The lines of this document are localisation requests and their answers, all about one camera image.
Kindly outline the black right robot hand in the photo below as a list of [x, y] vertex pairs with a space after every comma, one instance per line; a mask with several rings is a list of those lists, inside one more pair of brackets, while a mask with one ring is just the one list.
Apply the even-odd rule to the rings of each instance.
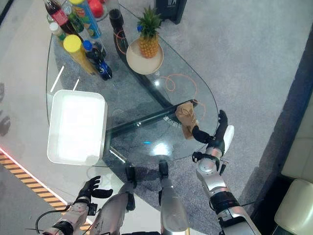
[[193, 137], [207, 147], [215, 147], [221, 150], [222, 155], [227, 152], [234, 136], [234, 126], [228, 125], [228, 118], [224, 110], [218, 114], [218, 128], [213, 136], [201, 131], [196, 125], [192, 130]]

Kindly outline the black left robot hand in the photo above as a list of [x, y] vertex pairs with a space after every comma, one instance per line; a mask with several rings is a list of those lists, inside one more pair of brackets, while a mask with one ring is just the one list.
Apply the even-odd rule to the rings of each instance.
[[91, 203], [92, 197], [100, 199], [111, 197], [113, 194], [112, 189], [99, 189], [100, 179], [101, 176], [95, 176], [87, 181], [80, 189], [79, 194], [74, 202], [84, 202], [89, 204]]

